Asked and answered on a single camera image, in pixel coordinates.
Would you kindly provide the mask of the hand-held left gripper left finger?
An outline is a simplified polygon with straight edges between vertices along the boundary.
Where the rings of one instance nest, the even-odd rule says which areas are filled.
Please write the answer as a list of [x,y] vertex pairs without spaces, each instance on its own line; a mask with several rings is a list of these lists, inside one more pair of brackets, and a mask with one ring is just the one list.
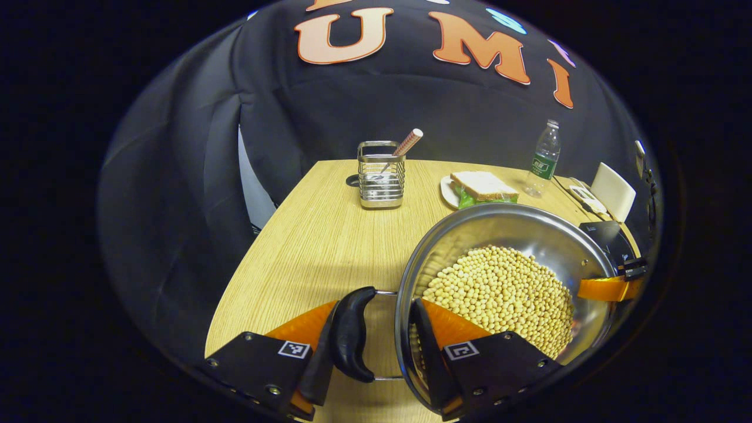
[[312,421],[330,387],[331,301],[256,334],[245,330],[203,361],[215,382],[275,415]]

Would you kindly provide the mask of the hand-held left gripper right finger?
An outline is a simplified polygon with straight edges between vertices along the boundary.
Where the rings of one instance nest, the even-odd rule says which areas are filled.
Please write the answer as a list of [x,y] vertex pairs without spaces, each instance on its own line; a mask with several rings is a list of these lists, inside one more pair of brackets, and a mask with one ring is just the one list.
[[427,300],[413,302],[411,322],[429,404],[444,421],[511,407],[562,367],[516,332],[492,334]]

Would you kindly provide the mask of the black induction cooktop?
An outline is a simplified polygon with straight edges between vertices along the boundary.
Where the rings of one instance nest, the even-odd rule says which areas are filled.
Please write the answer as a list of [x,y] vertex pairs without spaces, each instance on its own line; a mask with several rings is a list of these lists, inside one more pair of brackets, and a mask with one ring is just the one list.
[[636,259],[636,251],[618,222],[613,220],[584,222],[578,228],[598,244],[615,270],[626,261]]

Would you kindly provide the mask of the stainless steel pot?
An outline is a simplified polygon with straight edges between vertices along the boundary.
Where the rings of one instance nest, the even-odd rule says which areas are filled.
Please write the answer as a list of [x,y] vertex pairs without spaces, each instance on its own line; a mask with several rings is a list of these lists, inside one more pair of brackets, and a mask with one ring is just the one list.
[[[552,268],[566,287],[577,289],[582,279],[617,275],[593,239],[561,217],[541,209],[512,203],[479,204],[440,220],[417,244],[406,262],[398,291],[393,293],[397,298],[393,332],[401,372],[398,380],[404,380],[418,401],[437,414],[430,407],[427,386],[418,368],[420,356],[411,306],[422,299],[430,276],[438,272],[440,265],[447,265],[450,259],[472,247],[487,244],[534,254],[543,265]],[[562,367],[535,391],[583,364],[612,326],[613,310],[606,302],[577,297],[573,305],[572,342],[555,358]]]

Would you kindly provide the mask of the white toaster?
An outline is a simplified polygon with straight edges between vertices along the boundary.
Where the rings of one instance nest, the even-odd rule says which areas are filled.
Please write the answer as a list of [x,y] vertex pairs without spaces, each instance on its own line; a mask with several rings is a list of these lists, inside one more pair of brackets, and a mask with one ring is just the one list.
[[606,163],[599,163],[590,191],[616,222],[623,224],[636,200],[636,191]]

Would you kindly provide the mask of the small white bean tray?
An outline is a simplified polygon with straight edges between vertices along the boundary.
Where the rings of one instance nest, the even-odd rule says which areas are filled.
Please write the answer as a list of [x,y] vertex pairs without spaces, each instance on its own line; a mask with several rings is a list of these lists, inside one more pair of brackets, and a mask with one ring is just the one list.
[[609,214],[604,204],[602,204],[596,198],[596,196],[594,196],[593,193],[591,193],[590,190],[586,189],[585,187],[570,185],[568,187],[568,191],[572,196],[574,196],[576,200],[580,201],[586,211],[598,215]]

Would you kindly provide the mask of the pile of yellow soybeans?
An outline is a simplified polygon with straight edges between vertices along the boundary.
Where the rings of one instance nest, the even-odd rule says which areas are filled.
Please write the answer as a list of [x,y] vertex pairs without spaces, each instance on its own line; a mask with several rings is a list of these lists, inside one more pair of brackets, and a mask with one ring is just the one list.
[[473,334],[513,331],[550,358],[572,342],[571,291],[548,267],[513,247],[476,247],[438,271],[422,302],[466,321]]

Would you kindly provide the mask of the clear plastic water bottle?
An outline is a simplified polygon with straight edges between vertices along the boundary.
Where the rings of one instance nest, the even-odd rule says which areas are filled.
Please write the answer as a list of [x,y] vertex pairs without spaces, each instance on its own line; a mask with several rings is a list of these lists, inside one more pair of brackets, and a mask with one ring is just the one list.
[[547,120],[547,126],[538,138],[532,163],[525,179],[524,191],[535,198],[541,198],[555,173],[562,148],[559,123]]

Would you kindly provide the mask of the sandwich with lettuce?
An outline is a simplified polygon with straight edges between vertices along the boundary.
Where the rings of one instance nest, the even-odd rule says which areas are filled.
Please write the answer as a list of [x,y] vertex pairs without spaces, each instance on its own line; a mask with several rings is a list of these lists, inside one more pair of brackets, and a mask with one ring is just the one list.
[[501,179],[486,171],[453,172],[449,186],[458,196],[457,209],[466,209],[476,204],[517,203],[519,192]]

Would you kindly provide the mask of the small white plate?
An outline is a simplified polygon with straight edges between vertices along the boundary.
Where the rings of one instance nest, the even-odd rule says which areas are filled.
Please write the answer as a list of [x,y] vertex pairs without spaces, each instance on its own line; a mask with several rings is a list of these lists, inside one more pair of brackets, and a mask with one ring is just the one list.
[[464,209],[475,204],[475,199],[466,190],[469,179],[467,174],[450,174],[440,182],[440,191],[446,203],[454,209]]

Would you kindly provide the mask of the striped straw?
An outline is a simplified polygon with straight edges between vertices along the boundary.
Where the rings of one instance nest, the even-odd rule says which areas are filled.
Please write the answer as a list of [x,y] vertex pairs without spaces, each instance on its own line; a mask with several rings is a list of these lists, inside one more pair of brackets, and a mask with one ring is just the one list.
[[392,156],[394,157],[406,156],[409,150],[411,150],[411,148],[415,144],[417,144],[417,142],[419,142],[419,140],[421,140],[422,137],[424,137],[424,132],[421,129],[419,128],[412,129],[409,132],[408,136],[406,136],[406,138],[398,145],[397,149],[394,150],[394,152],[392,153]]

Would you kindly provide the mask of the black backdrop cloth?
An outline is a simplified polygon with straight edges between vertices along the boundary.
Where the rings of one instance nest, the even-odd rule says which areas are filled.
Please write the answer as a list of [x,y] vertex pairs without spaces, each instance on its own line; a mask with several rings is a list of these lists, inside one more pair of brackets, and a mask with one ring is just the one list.
[[150,342],[197,361],[241,258],[315,163],[419,128],[410,159],[527,170],[548,120],[557,176],[615,170],[644,243],[647,137],[562,41],[478,0],[279,0],[172,62],[118,124],[97,201],[111,281]]

